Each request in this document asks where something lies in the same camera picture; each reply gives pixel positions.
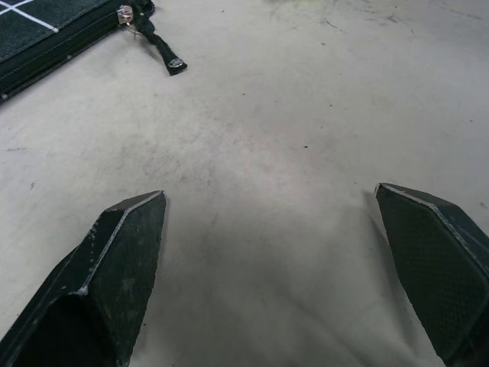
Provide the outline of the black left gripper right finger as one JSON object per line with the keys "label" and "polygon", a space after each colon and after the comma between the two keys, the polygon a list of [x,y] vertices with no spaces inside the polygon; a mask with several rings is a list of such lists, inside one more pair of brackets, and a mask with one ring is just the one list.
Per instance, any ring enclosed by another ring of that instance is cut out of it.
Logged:
{"label": "black left gripper right finger", "polygon": [[447,366],[488,364],[488,237],[457,205],[379,183],[398,278]]}

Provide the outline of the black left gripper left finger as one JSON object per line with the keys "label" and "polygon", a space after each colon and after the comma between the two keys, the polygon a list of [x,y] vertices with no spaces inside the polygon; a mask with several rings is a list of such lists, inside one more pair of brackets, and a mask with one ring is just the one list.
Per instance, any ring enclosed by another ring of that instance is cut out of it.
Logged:
{"label": "black left gripper left finger", "polygon": [[3,366],[127,366],[156,278],[167,201],[104,210],[1,341]]}

